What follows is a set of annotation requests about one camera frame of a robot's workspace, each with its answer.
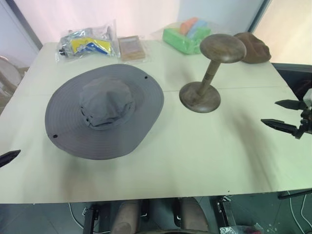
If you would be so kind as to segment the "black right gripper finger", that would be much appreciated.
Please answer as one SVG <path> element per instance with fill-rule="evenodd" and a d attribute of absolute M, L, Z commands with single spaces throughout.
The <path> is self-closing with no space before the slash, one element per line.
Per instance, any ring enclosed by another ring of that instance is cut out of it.
<path fill-rule="evenodd" d="M 307 108 L 306 104 L 303 101 L 299 100 L 285 99 L 276 101 L 275 104 L 292 110 L 305 110 Z"/>
<path fill-rule="evenodd" d="M 261 122 L 264 123 L 265 125 L 278 130 L 282 131 L 288 134 L 295 134 L 297 131 L 297 127 L 294 125 L 286 124 L 283 121 L 276 120 L 276 119 L 261 119 Z"/>

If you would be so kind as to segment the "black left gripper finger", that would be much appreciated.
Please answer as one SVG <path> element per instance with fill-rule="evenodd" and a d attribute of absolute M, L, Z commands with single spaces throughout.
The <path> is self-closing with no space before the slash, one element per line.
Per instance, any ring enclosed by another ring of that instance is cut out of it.
<path fill-rule="evenodd" d="M 0 156 L 0 167 L 3 167 L 10 163 L 13 159 L 15 159 L 21 150 L 14 150 L 14 151 L 9 151 L 3 155 Z"/>

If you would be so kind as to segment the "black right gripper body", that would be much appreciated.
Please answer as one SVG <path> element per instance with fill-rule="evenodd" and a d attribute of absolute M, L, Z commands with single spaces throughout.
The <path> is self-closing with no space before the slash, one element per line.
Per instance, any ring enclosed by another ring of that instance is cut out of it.
<path fill-rule="evenodd" d="M 312 134 L 312 109 L 306 108 L 303 110 L 300 116 L 300 126 L 293 135 L 296 139 L 300 139 L 304 133 L 310 135 Z"/>

